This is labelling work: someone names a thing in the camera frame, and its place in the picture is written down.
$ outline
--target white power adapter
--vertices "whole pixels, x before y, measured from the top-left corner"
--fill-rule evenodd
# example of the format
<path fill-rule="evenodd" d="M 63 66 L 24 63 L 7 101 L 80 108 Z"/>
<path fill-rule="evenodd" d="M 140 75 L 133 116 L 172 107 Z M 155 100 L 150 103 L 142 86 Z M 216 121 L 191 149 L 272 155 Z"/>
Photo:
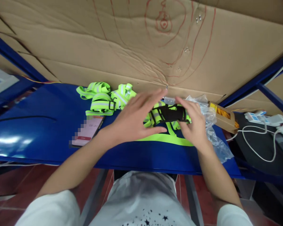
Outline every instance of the white power adapter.
<path fill-rule="evenodd" d="M 279 133 L 283 134 L 283 127 L 282 126 L 277 126 L 276 128 L 277 128 L 277 130 L 279 130 Z"/>
<path fill-rule="evenodd" d="M 282 115 L 274 115 L 274 116 L 265 116 L 265 115 L 256 115 L 251 112 L 247 112 L 244 114 L 245 118 L 252 123 L 257 123 L 264 125 L 264 121 L 268 126 L 280 126 L 283 123 Z"/>

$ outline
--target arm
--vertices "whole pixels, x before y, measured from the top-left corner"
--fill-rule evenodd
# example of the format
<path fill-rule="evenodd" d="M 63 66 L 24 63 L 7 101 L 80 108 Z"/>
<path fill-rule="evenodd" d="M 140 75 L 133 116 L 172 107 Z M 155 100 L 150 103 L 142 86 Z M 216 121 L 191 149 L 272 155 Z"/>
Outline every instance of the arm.
<path fill-rule="evenodd" d="M 114 146 L 166 132 L 164 127 L 145 128 L 143 121 L 167 90 L 140 93 L 132 98 L 115 121 L 101 129 L 85 146 L 71 155 L 46 181 L 36 198 L 78 186 L 90 173 L 96 162 Z"/>
<path fill-rule="evenodd" d="M 242 208 L 233 181 L 219 161 L 211 142 L 207 139 L 205 118 L 201 114 L 199 104 L 179 97 L 176 97 L 176 101 L 186 108 L 192 119 L 189 125 L 184 122 L 179 122 L 179 124 L 184 137 L 197 148 L 205 183 L 216 200 L 218 210 L 227 203 Z"/>

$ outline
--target yellow wire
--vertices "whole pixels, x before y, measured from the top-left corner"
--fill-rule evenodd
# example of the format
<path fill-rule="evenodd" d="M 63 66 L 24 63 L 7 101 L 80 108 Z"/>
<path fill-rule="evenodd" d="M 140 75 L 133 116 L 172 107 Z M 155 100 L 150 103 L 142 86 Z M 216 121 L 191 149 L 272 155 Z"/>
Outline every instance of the yellow wire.
<path fill-rule="evenodd" d="M 38 81 L 34 81 L 34 80 L 32 80 L 31 78 L 29 78 L 29 77 L 27 77 L 27 76 L 25 76 L 25 75 L 20 75 L 20 76 L 22 76 L 22 77 L 24 77 L 24 78 L 26 78 L 26 79 L 28 79 L 28 80 L 30 80 L 30 81 L 32 81 L 32 82 L 41 83 L 41 84 L 62 83 L 62 82 L 55 82 L 55 81 L 50 81 L 50 82 L 38 82 Z"/>
<path fill-rule="evenodd" d="M 255 108 L 255 109 L 252 109 L 252 108 L 243 108 L 243 109 L 236 109 L 236 110 L 232 110 L 232 111 L 237 111 L 237 110 L 248 110 L 248 109 L 250 109 L 250 110 L 264 110 L 264 109 L 262 109 L 262 108 Z"/>

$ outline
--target white shirt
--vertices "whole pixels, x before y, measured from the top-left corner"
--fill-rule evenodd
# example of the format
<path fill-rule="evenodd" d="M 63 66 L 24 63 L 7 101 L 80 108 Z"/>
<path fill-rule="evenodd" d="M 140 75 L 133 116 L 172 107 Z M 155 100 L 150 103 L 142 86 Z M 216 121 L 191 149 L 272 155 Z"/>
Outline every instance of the white shirt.
<path fill-rule="evenodd" d="M 16 226 L 77 226 L 80 209 L 69 191 L 34 200 Z M 131 171 L 116 180 L 106 203 L 89 226 L 195 226 L 177 200 L 175 182 L 166 174 Z M 252 226 L 247 214 L 227 204 L 218 226 Z"/>

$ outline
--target left hand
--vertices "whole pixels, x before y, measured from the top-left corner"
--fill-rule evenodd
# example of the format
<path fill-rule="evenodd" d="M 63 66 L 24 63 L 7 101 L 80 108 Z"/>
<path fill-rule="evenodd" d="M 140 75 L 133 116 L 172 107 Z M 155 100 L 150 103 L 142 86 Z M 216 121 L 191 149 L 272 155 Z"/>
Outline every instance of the left hand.
<path fill-rule="evenodd" d="M 150 135 L 166 132 L 167 129 L 161 126 L 145 128 L 143 121 L 154 105 L 167 94 L 167 90 L 158 89 L 152 93 L 139 93 L 131 98 L 115 121 L 100 130 L 106 133 L 108 140 L 114 145 L 124 142 L 135 141 Z"/>

